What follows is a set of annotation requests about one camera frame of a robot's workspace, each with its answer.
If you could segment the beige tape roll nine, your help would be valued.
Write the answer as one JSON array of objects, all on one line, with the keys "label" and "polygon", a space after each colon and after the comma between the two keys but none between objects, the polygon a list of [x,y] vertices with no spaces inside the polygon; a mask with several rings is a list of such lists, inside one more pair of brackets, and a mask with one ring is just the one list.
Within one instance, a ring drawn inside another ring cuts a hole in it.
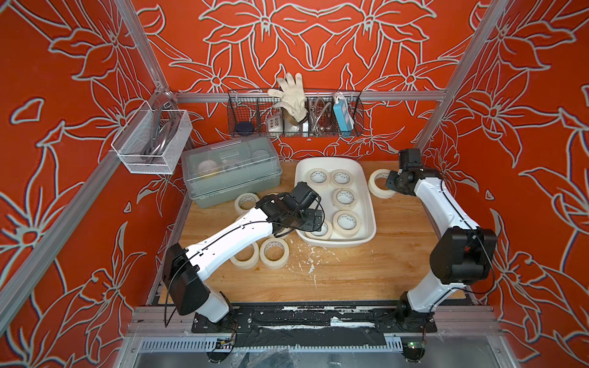
[{"label": "beige tape roll nine", "polygon": [[[282,249],[283,254],[282,254],[282,257],[280,257],[280,259],[272,260],[267,256],[267,251],[270,248],[274,248],[274,247],[279,247]],[[290,256],[290,248],[288,247],[288,244],[286,243],[286,241],[284,241],[282,239],[268,239],[268,240],[264,241],[262,243],[262,246],[260,247],[260,251],[259,251],[259,257],[260,257],[260,260],[262,261],[262,263],[266,267],[268,267],[270,269],[274,269],[274,270],[285,267],[285,265],[288,264],[289,256]]]}]

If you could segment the beige tape roll ten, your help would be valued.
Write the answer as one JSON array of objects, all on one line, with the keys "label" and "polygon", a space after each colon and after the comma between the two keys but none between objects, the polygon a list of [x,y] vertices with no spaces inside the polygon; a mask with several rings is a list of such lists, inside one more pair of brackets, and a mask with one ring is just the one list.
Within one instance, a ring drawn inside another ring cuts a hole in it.
[{"label": "beige tape roll ten", "polygon": [[357,202],[357,194],[349,188],[337,188],[332,195],[333,206],[339,210],[351,210]]}]

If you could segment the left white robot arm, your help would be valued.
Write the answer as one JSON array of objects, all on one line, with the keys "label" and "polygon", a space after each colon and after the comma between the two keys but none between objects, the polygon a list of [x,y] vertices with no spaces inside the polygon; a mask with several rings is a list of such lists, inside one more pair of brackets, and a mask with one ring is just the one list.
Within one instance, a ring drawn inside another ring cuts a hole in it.
[{"label": "left white robot arm", "polygon": [[180,316],[197,313],[216,323],[229,313],[226,298],[206,284],[206,280],[244,248],[284,229],[319,230],[325,215],[322,207],[310,209],[284,204],[276,196],[258,201],[247,213],[213,236],[182,247],[171,245],[164,257],[162,281],[166,301],[173,302]]}]

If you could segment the beige tape roll twelve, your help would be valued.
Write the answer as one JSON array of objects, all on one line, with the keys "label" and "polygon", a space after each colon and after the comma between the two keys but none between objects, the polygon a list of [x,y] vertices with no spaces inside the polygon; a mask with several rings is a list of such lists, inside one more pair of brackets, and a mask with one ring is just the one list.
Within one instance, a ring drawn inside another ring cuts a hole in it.
[{"label": "beige tape roll twelve", "polygon": [[321,226],[314,231],[305,232],[305,235],[310,239],[329,240],[333,234],[333,228],[328,220],[325,220]]}]

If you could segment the beige tape roll four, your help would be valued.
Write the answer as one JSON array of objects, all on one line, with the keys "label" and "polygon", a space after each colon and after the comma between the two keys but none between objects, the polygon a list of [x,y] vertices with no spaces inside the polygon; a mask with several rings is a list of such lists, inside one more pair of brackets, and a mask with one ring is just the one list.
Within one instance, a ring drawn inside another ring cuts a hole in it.
[{"label": "beige tape roll four", "polygon": [[327,186],[330,180],[330,174],[321,168],[309,170],[307,173],[307,184],[310,186]]}]

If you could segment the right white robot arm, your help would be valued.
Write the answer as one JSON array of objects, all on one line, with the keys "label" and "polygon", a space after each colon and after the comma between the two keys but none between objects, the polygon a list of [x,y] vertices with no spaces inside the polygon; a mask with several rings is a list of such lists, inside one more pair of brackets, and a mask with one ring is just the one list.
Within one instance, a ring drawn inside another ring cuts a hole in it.
[{"label": "right white robot arm", "polygon": [[494,231],[480,227],[466,214],[436,170],[392,171],[386,186],[417,197],[440,233],[429,256],[430,271],[397,303],[395,319],[403,329],[410,329],[424,325],[453,293],[487,279],[498,239]]}]

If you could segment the beige tape roll three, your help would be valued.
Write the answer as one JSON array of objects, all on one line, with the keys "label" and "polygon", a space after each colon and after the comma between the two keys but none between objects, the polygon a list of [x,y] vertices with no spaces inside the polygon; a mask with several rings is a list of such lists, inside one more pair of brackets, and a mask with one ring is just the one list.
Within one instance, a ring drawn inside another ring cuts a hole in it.
[{"label": "beige tape roll three", "polygon": [[240,260],[236,256],[231,257],[229,260],[230,262],[236,266],[236,268],[241,270],[248,270],[254,268],[257,263],[259,262],[260,255],[259,255],[259,245],[254,242],[248,246],[252,249],[252,254],[248,259]]}]

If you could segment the beige tape roll eleven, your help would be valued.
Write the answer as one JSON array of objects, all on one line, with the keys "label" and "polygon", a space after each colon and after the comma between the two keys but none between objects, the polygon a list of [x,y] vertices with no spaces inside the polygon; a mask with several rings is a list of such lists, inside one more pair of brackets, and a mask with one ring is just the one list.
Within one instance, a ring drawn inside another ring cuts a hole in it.
[{"label": "beige tape roll eleven", "polygon": [[370,179],[368,181],[368,187],[373,196],[376,196],[380,199],[390,199],[396,194],[394,190],[382,189],[379,187],[379,185],[377,185],[378,179],[387,180],[390,173],[391,171],[387,169],[379,169],[371,173]]}]

